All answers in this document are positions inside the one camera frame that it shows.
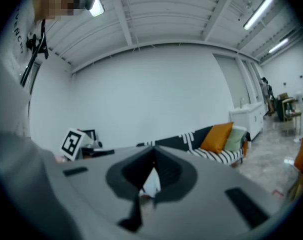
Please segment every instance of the marble floor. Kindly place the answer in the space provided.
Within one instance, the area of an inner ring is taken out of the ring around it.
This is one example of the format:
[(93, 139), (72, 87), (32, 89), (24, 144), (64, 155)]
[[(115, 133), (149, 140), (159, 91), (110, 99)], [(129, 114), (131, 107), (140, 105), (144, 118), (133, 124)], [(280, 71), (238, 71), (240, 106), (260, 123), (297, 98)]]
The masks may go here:
[[(303, 104), (300, 109), (300, 136), (303, 137)], [(294, 122), (279, 121), (276, 113), (265, 116), (262, 132), (253, 140), (243, 164), (235, 169), (269, 193), (277, 190), (286, 195), (298, 177), (298, 171), (292, 165), (284, 163), (285, 158), (295, 160), (301, 145), (300, 142), (294, 142), (299, 131), (295, 133), (293, 124)]]

